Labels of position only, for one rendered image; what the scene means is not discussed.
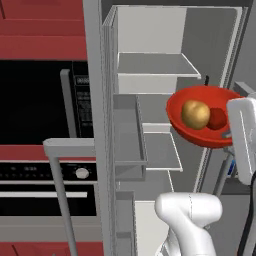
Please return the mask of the red cabinet panel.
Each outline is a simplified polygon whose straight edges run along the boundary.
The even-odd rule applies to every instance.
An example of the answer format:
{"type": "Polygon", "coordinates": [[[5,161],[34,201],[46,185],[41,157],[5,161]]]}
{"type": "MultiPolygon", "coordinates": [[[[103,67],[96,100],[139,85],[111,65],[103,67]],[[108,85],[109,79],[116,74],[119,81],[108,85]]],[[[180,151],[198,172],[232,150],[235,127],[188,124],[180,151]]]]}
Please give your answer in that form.
{"type": "Polygon", "coordinates": [[[47,161],[46,153],[59,154],[64,152],[60,157],[61,161],[95,161],[95,156],[77,156],[69,149],[64,147],[50,147],[44,150],[43,145],[0,145],[0,161],[2,162],[21,162],[21,161],[47,161]]]}

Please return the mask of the grey fridge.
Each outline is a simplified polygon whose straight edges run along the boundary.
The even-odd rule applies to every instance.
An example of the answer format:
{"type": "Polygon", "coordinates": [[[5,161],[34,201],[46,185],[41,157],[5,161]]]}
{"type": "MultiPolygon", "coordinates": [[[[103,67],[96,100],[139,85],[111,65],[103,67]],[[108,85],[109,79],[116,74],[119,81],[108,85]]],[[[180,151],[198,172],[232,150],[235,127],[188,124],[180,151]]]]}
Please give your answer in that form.
{"type": "MultiPolygon", "coordinates": [[[[169,94],[189,86],[227,87],[231,81],[249,12],[256,0],[112,0],[117,6],[117,50],[119,53],[183,53],[201,78],[119,75],[120,94],[169,94]]],[[[186,150],[176,145],[179,158],[186,150]]],[[[197,173],[194,189],[201,191],[213,148],[195,147],[183,171],[197,173]]],[[[154,175],[157,187],[171,187],[173,171],[147,170],[145,179],[122,182],[120,188],[138,198],[146,177],[154,175]]]]}

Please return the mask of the red drawer front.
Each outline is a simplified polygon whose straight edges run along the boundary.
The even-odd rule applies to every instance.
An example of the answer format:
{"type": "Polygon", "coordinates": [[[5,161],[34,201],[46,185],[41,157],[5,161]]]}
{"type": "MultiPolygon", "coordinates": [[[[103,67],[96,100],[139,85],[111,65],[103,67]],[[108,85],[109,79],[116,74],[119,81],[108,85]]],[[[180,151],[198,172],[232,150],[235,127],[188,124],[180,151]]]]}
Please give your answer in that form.
{"type": "MultiPolygon", "coordinates": [[[[77,242],[78,256],[104,256],[101,242],[77,242]]],[[[71,256],[67,242],[0,242],[0,256],[71,256]]]]}

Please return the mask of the white fridge drawer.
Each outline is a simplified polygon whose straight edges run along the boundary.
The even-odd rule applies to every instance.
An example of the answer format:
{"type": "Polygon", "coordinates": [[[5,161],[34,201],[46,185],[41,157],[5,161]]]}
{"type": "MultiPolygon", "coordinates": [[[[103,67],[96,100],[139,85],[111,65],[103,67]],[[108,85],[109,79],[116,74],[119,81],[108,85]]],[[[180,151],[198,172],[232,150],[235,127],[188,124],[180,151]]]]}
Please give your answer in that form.
{"type": "Polygon", "coordinates": [[[135,202],[135,222],[138,256],[155,256],[168,234],[168,225],[154,210],[153,201],[135,202]]]}

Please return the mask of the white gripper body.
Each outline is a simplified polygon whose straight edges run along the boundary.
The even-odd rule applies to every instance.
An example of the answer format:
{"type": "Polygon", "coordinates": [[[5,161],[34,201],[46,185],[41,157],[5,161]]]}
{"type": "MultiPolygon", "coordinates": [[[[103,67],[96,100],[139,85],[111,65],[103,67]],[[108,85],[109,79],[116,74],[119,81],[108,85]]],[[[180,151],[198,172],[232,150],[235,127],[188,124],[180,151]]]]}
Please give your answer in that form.
{"type": "Polygon", "coordinates": [[[249,185],[256,171],[256,99],[232,99],[227,111],[238,178],[249,185]]]}

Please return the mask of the grey short fridge shelf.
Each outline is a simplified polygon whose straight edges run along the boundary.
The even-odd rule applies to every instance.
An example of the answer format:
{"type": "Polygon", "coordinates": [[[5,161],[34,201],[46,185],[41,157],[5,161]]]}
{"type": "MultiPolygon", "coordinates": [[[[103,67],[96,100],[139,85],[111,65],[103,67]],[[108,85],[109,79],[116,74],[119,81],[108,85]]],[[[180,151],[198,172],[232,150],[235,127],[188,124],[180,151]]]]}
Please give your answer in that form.
{"type": "Polygon", "coordinates": [[[170,121],[166,113],[169,94],[139,94],[141,118],[144,132],[169,132],[170,121]]]}

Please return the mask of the black microwave oven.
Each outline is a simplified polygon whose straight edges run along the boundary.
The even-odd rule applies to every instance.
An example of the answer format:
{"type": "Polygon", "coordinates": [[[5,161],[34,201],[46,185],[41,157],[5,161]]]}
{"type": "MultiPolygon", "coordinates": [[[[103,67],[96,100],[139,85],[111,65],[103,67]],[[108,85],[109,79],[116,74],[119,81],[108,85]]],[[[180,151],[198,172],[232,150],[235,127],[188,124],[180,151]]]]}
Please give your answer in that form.
{"type": "Polygon", "coordinates": [[[0,60],[0,145],[40,145],[71,138],[60,71],[70,70],[76,138],[92,138],[88,63],[0,60]]]}

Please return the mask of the red wall cupboards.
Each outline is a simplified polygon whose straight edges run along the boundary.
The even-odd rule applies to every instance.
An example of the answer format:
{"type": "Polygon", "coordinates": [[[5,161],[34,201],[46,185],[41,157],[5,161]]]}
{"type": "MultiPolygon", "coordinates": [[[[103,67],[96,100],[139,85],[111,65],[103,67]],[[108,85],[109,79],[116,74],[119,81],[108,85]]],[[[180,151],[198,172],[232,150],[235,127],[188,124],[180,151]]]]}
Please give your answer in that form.
{"type": "Polygon", "coordinates": [[[86,60],[82,0],[0,0],[0,59],[86,60]]]}

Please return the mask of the grey open fridge door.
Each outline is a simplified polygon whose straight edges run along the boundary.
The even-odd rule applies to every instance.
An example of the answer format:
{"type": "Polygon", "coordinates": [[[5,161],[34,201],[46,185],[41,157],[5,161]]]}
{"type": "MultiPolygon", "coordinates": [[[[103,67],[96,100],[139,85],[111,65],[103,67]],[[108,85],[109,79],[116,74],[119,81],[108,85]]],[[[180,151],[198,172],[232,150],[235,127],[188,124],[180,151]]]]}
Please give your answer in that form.
{"type": "Polygon", "coordinates": [[[118,256],[115,173],[114,100],[117,90],[117,6],[112,0],[83,0],[90,78],[94,143],[98,171],[104,256],[118,256]]]}

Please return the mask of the silver oven knob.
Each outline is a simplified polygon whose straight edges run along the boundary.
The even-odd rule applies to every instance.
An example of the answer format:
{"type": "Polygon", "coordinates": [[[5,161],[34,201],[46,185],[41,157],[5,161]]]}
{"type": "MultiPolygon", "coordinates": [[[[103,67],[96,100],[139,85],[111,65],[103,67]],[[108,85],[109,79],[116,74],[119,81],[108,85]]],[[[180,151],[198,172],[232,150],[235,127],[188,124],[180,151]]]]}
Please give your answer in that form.
{"type": "Polygon", "coordinates": [[[78,168],[75,174],[78,179],[86,179],[89,176],[89,171],[86,168],[78,168]]]}

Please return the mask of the grey white-edged fridge shelf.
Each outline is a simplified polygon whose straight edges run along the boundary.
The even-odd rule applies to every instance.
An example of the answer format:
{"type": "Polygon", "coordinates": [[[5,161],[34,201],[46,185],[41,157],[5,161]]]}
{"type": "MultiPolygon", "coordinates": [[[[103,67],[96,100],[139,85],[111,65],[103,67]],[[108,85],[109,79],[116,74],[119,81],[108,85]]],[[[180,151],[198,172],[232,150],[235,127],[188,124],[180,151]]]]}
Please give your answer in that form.
{"type": "Polygon", "coordinates": [[[182,172],[179,154],[170,132],[144,134],[148,164],[147,170],[182,172]]]}

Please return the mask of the grey narrow fridge door bin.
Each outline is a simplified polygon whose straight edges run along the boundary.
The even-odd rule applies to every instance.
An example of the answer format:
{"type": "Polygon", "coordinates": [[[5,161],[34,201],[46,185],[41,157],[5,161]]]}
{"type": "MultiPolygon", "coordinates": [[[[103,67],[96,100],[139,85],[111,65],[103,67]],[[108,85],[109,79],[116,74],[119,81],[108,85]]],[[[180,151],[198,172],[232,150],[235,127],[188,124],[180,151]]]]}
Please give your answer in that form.
{"type": "Polygon", "coordinates": [[[118,256],[137,256],[133,191],[116,192],[116,217],[118,256]]]}

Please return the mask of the grey wide fridge shelf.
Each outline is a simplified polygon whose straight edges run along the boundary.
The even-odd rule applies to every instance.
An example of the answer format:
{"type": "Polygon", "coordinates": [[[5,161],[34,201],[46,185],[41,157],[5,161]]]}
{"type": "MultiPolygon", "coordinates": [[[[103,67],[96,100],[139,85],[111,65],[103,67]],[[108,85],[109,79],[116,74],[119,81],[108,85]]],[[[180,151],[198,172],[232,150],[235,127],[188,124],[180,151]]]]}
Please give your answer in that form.
{"type": "Polygon", "coordinates": [[[119,75],[149,75],[201,78],[183,53],[119,53],[119,75]]]}

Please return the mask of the red bowl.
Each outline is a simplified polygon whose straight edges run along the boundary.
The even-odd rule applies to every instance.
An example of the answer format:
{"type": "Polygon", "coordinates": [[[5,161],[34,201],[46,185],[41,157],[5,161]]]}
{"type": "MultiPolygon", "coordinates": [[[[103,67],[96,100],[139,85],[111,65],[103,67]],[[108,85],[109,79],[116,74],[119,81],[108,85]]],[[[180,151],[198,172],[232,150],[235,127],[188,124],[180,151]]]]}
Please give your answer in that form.
{"type": "Polygon", "coordinates": [[[223,138],[222,134],[229,130],[226,124],[219,130],[207,127],[201,130],[188,128],[181,119],[182,106],[187,100],[201,101],[210,108],[221,108],[227,115],[226,104],[229,100],[241,98],[239,93],[218,86],[198,85],[187,87],[172,94],[166,103],[166,113],[172,127],[187,141],[207,148],[223,148],[232,145],[232,138],[223,138]]]}

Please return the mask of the yellow-brown potato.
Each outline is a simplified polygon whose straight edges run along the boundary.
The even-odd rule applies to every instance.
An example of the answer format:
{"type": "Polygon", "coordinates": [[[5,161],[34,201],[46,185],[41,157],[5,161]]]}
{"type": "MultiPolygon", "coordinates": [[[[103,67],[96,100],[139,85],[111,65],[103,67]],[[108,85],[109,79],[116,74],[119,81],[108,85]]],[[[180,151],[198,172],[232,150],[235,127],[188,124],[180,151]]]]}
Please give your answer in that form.
{"type": "Polygon", "coordinates": [[[210,108],[201,101],[187,100],[181,111],[183,123],[194,130],[203,129],[210,119],[210,108]]]}

